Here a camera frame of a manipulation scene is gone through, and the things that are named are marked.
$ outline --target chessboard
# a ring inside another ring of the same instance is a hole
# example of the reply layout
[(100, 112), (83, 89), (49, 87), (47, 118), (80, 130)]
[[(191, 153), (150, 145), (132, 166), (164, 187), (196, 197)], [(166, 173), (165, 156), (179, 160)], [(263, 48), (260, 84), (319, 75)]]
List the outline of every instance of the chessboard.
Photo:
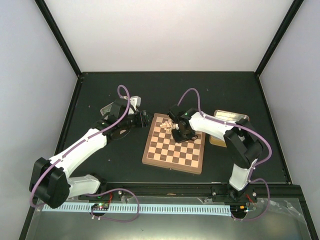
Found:
[(142, 163), (193, 174), (201, 174), (205, 148), (205, 133), (196, 132), (198, 138), (176, 143), (171, 131), (160, 125), (169, 117), (155, 113), (146, 141)]

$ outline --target black frame edge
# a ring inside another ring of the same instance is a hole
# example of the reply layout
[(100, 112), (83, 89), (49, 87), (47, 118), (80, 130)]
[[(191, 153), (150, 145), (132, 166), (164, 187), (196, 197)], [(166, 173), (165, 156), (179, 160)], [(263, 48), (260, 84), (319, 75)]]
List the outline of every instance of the black frame edge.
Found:
[(71, 67), (73, 68), (73, 71), (75, 72), (76, 76), (79, 77), (82, 72), (80, 68), (78, 67), (78, 64), (72, 55), (64, 37), (62, 36), (58, 25), (56, 24), (56, 21), (54, 20), (54, 17), (52, 16), (45, 0), (34, 0), (37, 4), (38, 8), (40, 9), (44, 19), (46, 20), (47, 24), (49, 25), (53, 35), (55, 36), (56, 40), (58, 41), (62, 51), (64, 52), (64, 55), (68, 59)]
[(308, 227), (311, 239), (318, 240), (319, 237), (318, 237), (314, 222), (312, 221), (307, 203), (305, 201), (300, 202), (300, 205), (301, 205), (302, 213), (303, 213), (304, 219), (306, 221), (306, 225)]
[(26, 218), (24, 220), (24, 224), (20, 233), (19, 240), (26, 239), (34, 212), (35, 212), (35, 209), (33, 207), (29, 207), (28, 213), (26, 215)]
[(278, 138), (278, 135), (277, 135), (277, 131), (276, 131), (276, 127), (275, 127), (274, 121), (273, 121), (271, 113), (270, 113), (270, 109), (269, 109), (269, 106), (268, 106), (268, 103), (267, 103), (267, 99), (266, 99), (266, 96), (265, 96), (265, 93), (264, 93), (264, 89), (262, 87), (260, 78), (258, 76), (256, 76), (255, 78), (256, 78), (256, 81), (258, 83), (258, 86), (259, 86), (259, 89), (260, 89), (260, 92), (261, 92), (261, 95), (262, 95), (262, 98), (263, 98), (263, 101), (264, 101), (264, 105), (265, 105), (267, 113), (268, 113), (269, 120), (271, 122), (271, 127), (273, 129), (273, 134), (275, 136), (276, 145), (277, 145), (277, 147), (279, 149), (279, 153), (280, 153), (280, 156), (281, 156), (281, 159), (282, 159), (282, 165), (283, 165), (283, 168), (284, 168), (284, 172), (285, 172), (287, 181), (288, 181), (289, 184), (291, 184), (292, 183), (292, 178), (291, 178), (290, 173), (289, 173), (289, 169), (288, 169), (288, 166), (287, 166), (287, 163), (286, 163), (285, 155), (284, 155), (284, 153), (282, 151), (282, 148), (281, 148), (281, 144), (280, 144), (280, 141), (279, 141), (279, 138)]
[(75, 87), (74, 87), (72, 97), (71, 97), (70, 105), (69, 105), (68, 111), (67, 111), (65, 119), (64, 119), (61, 134), (60, 134), (57, 146), (55, 148), (55, 152), (54, 152), (55, 155), (62, 152), (64, 149), (66, 137), (67, 137), (67, 134), (69, 131), (70, 123), (71, 123), (71, 119), (73, 117), (73, 114), (74, 114), (74, 111), (76, 108), (76, 104), (78, 101), (78, 97), (79, 97), (83, 82), (84, 82), (84, 78), (78, 77), (76, 84), (75, 84)]
[[(83, 81), (84, 81), (83, 77), (78, 77), (78, 79), (76, 81), (74, 91), (73, 91), (73, 94), (71, 97), (70, 105), (68, 107), (68, 111), (67, 111), (65, 119), (64, 119), (61, 134), (59, 136), (59, 140), (58, 140), (57, 146), (55, 148), (54, 155), (57, 155), (58, 153), (60, 153), (65, 146), (66, 136), (67, 136), (67, 133), (69, 130), (72, 116), (74, 114), (74, 110), (76, 108), (76, 104), (78, 101), (78, 97), (79, 97), (79, 93), (80, 93)], [(25, 221), (24, 221), (21, 233), (20, 233), (19, 240), (26, 239), (34, 212), (35, 212), (35, 209), (33, 207), (29, 207), (28, 213), (26, 215), (26, 218), (25, 218)]]
[(287, 31), (290, 23), (294, 19), (296, 13), (298, 12), (301, 4), (303, 3), (304, 0), (294, 0), (286, 13), (284, 19), (282, 20), (278, 30), (276, 31), (269, 47), (267, 48), (261, 62), (259, 63), (259, 66), (255, 70), (256, 76), (260, 76), (265, 69), (266, 65), (268, 64), (272, 54), (276, 50), (278, 44), (280, 43), (282, 37), (284, 36), (285, 32)]

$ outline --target cable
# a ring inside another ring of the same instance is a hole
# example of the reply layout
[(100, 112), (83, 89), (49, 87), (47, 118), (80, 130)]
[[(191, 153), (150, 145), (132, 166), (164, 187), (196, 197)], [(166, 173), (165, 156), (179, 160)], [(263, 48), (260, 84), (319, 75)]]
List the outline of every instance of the cable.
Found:
[(251, 183), (255, 183), (255, 182), (258, 182), (258, 181), (264, 182), (265, 187), (266, 187), (266, 192), (267, 192), (267, 195), (268, 195), (268, 201), (267, 201), (267, 203), (266, 203), (266, 207), (265, 207), (264, 211), (263, 211), (259, 216), (256, 216), (256, 217), (253, 217), (253, 218), (250, 218), (250, 219), (236, 218), (236, 217), (231, 213), (231, 217), (232, 217), (234, 220), (246, 221), (246, 222), (254, 221), (254, 220), (260, 219), (260, 218), (267, 212), (267, 210), (268, 210), (268, 208), (269, 208), (269, 204), (270, 204), (270, 190), (269, 190), (269, 187), (268, 187), (267, 182), (266, 182), (263, 178), (257, 178), (257, 179), (255, 179), (255, 180), (252, 180)]
[(255, 203), (254, 201), (252, 201), (252, 199), (250, 198), (249, 194), (246, 194), (245, 196), (246, 196), (246, 198), (249, 199), (249, 201), (250, 201), (250, 202), (249, 202), (249, 207), (250, 207), (250, 203), (253, 203), (253, 205), (254, 205), (255, 207), (257, 206), (256, 203)]
[(109, 191), (105, 191), (103, 193), (99, 193), (99, 194), (86, 194), (86, 196), (89, 196), (89, 197), (99, 197), (99, 196), (102, 196), (102, 195), (105, 195), (105, 194), (109, 194), (109, 193), (112, 193), (114, 191), (124, 191), (124, 192), (127, 192), (127, 193), (130, 193), (136, 200), (136, 204), (137, 204), (137, 210), (136, 210), (136, 214), (134, 215), (133, 218), (129, 219), (129, 220), (119, 220), (119, 219), (114, 219), (114, 218), (110, 218), (110, 217), (104, 217), (104, 216), (94, 216), (94, 210), (95, 209), (92, 209), (91, 210), (91, 216), (92, 216), (92, 219), (94, 218), (98, 218), (98, 219), (104, 219), (104, 220), (110, 220), (110, 221), (113, 221), (113, 222), (117, 222), (117, 223), (130, 223), (132, 221), (134, 221), (135, 219), (137, 219), (137, 217), (139, 216), (139, 211), (140, 211), (140, 203), (138, 201), (138, 198), (137, 196), (130, 190), (128, 189), (124, 189), (124, 188), (115, 188), (115, 189), (111, 189)]
[[(115, 121), (113, 124), (111, 124), (110, 126), (106, 127), (105, 129), (102, 129), (101, 131), (98, 131), (92, 135), (90, 135), (88, 137), (88, 139), (91, 139), (93, 138), (94, 136), (98, 135), (98, 134), (101, 134), (105, 131), (108, 131), (109, 129), (113, 128), (114, 126), (116, 126), (128, 113), (129, 111), (129, 108), (130, 108), (130, 94), (129, 94), (129, 91), (128, 89), (124, 86), (124, 85), (119, 85), (118, 88), (117, 88), (117, 92), (118, 92), (118, 95), (120, 98), (123, 98), (123, 96), (120, 94), (120, 89), (124, 89), (125, 93), (126, 93), (126, 96), (127, 96), (127, 104), (126, 104), (126, 108), (125, 108), (125, 111), (123, 113), (123, 115), (117, 120)], [(70, 148), (67, 152), (65, 152), (65, 154), (62, 155), (62, 159), (65, 158), (68, 154), (70, 154), (74, 149), (76, 149), (77, 147), (79, 147), (81, 144), (83, 144), (84, 142), (86, 142), (85, 139), (83, 139), (82, 141), (78, 142), (76, 145), (74, 145), (72, 148)], [(35, 185), (33, 186), (32, 188), (32, 191), (31, 191), (31, 196), (29, 198), (29, 203), (30, 203), (30, 206), (33, 207), (33, 208), (37, 208), (37, 207), (41, 207), (43, 205), (45, 205), (45, 203), (41, 203), (41, 204), (34, 204), (33, 203), (33, 199), (34, 199), (34, 196), (35, 196), (35, 193), (36, 193), (36, 190), (38, 188), (38, 186), (40, 185), (41, 181), (45, 178), (45, 176), (51, 171), (51, 169), (53, 169), (55, 167), (55, 165), (57, 165), (59, 162), (61, 162), (61, 159), (58, 159), (57, 161), (55, 161), (54, 163), (52, 163), (48, 168), (47, 170), (44, 171), (44, 173), (39, 177), (38, 181), (36, 181)]]
[[(195, 91), (195, 93), (196, 93), (198, 111), (199, 111), (199, 113), (200, 113), (200, 115), (201, 115), (202, 117), (204, 117), (205, 119), (214, 121), (214, 122), (216, 122), (216, 123), (219, 123), (219, 124), (223, 124), (223, 125), (227, 125), (227, 126), (232, 126), (232, 127), (236, 127), (236, 128), (245, 130), (245, 131), (247, 131), (247, 132), (255, 135), (257, 138), (259, 138), (259, 139), (266, 145), (266, 147), (268, 148), (268, 152), (269, 152), (268, 156), (267, 156), (266, 158), (260, 160), (259, 162), (256, 162), (256, 163), (253, 165), (254, 168), (255, 168), (256, 166), (260, 165), (260, 164), (265, 163), (266, 161), (268, 161), (268, 160), (271, 158), (271, 156), (272, 156), (271, 146), (270, 146), (269, 142), (268, 142), (263, 136), (261, 136), (259, 133), (255, 132), (255, 131), (253, 131), (253, 130), (245, 127), (245, 126), (241, 126), (241, 125), (238, 125), (238, 124), (235, 124), (235, 123), (232, 123), (232, 122), (226, 122), (226, 121), (220, 120), (220, 119), (218, 119), (218, 118), (213, 118), (212, 116), (203, 113), (203, 112), (201, 111), (200, 95), (199, 95), (199, 92), (198, 92), (197, 89), (195, 89), (195, 88), (189, 88), (187, 91), (185, 91), (184, 94), (182, 95), (182, 97), (180, 98), (178, 104), (177, 104), (178, 106), (180, 105), (180, 103), (182, 102), (182, 100), (184, 99), (184, 97), (186, 96), (186, 94), (187, 94), (188, 92), (190, 92), (190, 91)], [(251, 177), (251, 175), (252, 175), (252, 172), (253, 172), (253, 170), (250, 171), (248, 180), (250, 179), (250, 177)]]
[(109, 196), (109, 202), (108, 202), (108, 204), (110, 204), (111, 203), (111, 201), (112, 201), (112, 198), (114, 197), (113, 196), (113, 194), (110, 192), (110, 194), (109, 194), (110, 196)]

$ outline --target chess square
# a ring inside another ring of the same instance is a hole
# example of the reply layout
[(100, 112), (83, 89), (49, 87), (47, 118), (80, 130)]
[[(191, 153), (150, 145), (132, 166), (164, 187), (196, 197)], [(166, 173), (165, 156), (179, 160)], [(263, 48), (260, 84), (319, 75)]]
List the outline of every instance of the chess square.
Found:
[(155, 157), (155, 154), (154, 153), (152, 153), (152, 152), (149, 152), (148, 153), (148, 158), (149, 159), (153, 159)]
[(186, 156), (187, 156), (187, 154), (186, 153), (184, 153), (184, 152), (180, 152), (180, 158), (183, 158), (183, 159), (185, 159), (186, 158)]
[(176, 148), (176, 146), (175, 146), (175, 145), (169, 144), (169, 148), (168, 148), (168, 150), (174, 151), (174, 150), (175, 150), (175, 148)]
[(157, 143), (158, 142), (158, 137), (156, 137), (156, 136), (151, 137), (151, 141), (154, 142), (154, 143)]
[(198, 156), (198, 155), (192, 155), (192, 160), (198, 161), (198, 159), (199, 159), (199, 156)]
[(156, 143), (155, 141), (152, 141), (152, 142), (150, 143), (150, 147), (156, 148), (156, 147), (157, 147), (157, 143)]
[(198, 139), (194, 140), (194, 143), (200, 145), (201, 144), (201, 139), (198, 138)]
[(161, 127), (159, 127), (159, 126), (155, 126), (155, 127), (154, 127), (154, 131), (157, 132), (157, 133), (160, 132), (160, 129), (161, 129)]
[(169, 145), (169, 144), (170, 144), (170, 139), (165, 138), (165, 139), (163, 140), (163, 143)]
[(192, 160), (192, 156), (193, 156), (193, 154), (187, 153), (187, 154), (185, 155), (185, 158), (186, 158), (186, 159), (189, 159), (189, 160)]
[(188, 148), (186, 149), (186, 153), (187, 153), (187, 154), (192, 154), (193, 152), (194, 152), (194, 149), (193, 149), (193, 148), (189, 148), (189, 147), (188, 147)]
[(149, 147), (149, 153), (155, 153), (156, 148), (155, 147)]
[(175, 147), (174, 147), (174, 150), (175, 150), (176, 152), (180, 152), (181, 147), (180, 147), (180, 146), (175, 146)]
[(174, 151), (173, 156), (179, 158), (180, 157), (180, 152), (179, 151)]
[(172, 163), (172, 160), (174, 159), (174, 157), (173, 156), (166, 156), (166, 161), (168, 162), (168, 163)]
[(156, 148), (156, 149), (155, 149), (155, 153), (156, 153), (156, 154), (161, 154), (161, 152), (162, 152), (162, 149), (161, 149), (161, 148)]
[(166, 155), (163, 155), (163, 154), (160, 155), (160, 160), (161, 161), (165, 161), (166, 159), (167, 159)]
[(199, 162), (198, 161), (192, 161), (191, 162), (191, 167), (197, 168), (198, 166), (199, 166)]
[(159, 137), (159, 134), (160, 134), (160, 132), (156, 132), (156, 131), (155, 131), (152, 136), (154, 136), (154, 137)]
[(161, 156), (161, 154), (155, 153), (153, 159), (160, 160), (160, 156)]
[(189, 160), (189, 159), (186, 159), (184, 162), (184, 164), (188, 166), (191, 166), (191, 163), (192, 163), (192, 160)]
[(164, 145), (163, 143), (158, 142), (158, 143), (156, 144), (156, 147), (157, 147), (158, 149), (162, 149), (162, 146), (163, 146), (163, 145)]
[(180, 164), (180, 165), (185, 165), (185, 161), (186, 161), (185, 158), (179, 157), (179, 164)]
[(180, 149), (181, 153), (186, 153), (187, 152), (187, 148), (185, 146), (182, 146)]
[(162, 155), (168, 155), (168, 150), (167, 149), (162, 149), (161, 150)]
[(168, 150), (169, 149), (169, 144), (163, 144), (162, 145), (162, 149), (167, 149)]
[(175, 153), (174, 151), (168, 150), (168, 152), (167, 152), (167, 154), (166, 154), (166, 155), (167, 155), (167, 156), (173, 156), (173, 155), (174, 155), (174, 153)]
[(192, 154), (193, 155), (199, 155), (200, 154), (200, 149), (193, 149)]
[(172, 162), (175, 163), (175, 164), (178, 164), (178, 163), (179, 163), (179, 157), (175, 157), (175, 156), (174, 156), (174, 157), (172, 158)]
[(194, 144), (193, 148), (194, 149), (200, 149), (200, 146), (201, 146), (200, 144)]

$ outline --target black corner post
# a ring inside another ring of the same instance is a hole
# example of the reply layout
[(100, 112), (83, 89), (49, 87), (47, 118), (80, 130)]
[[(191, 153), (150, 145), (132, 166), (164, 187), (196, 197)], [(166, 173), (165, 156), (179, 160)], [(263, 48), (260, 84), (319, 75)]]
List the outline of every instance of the black corner post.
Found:
[(304, 0), (294, 0), (293, 3), (291, 4), (288, 12), (286, 13), (282, 23), (280, 24), (278, 30), (276, 31), (268, 49), (266, 50), (258, 68), (255, 70), (255, 75), (257, 77), (260, 77), (261, 73), (265, 69), (267, 63), (269, 62), (272, 54), (276, 50), (278, 44), (280, 43), (282, 37), (284, 36), (286, 30), (288, 29), (290, 23), (294, 19), (296, 13), (298, 12), (301, 4), (303, 3)]
[(54, 17), (52, 16), (47, 4), (45, 3), (45, 0), (34, 0), (35, 3), (37, 4), (38, 8), (40, 9), (42, 15), (44, 16), (44, 19), (48, 23), (51, 31), (53, 32), (56, 40), (58, 41), (60, 47), (62, 48), (62, 51), (64, 52), (66, 58), (68, 59), (71, 67), (73, 68), (74, 73), (76, 74), (77, 77), (80, 77), (82, 74), (80, 68), (78, 67), (78, 64), (72, 55), (64, 37), (62, 36), (58, 25), (56, 24)]

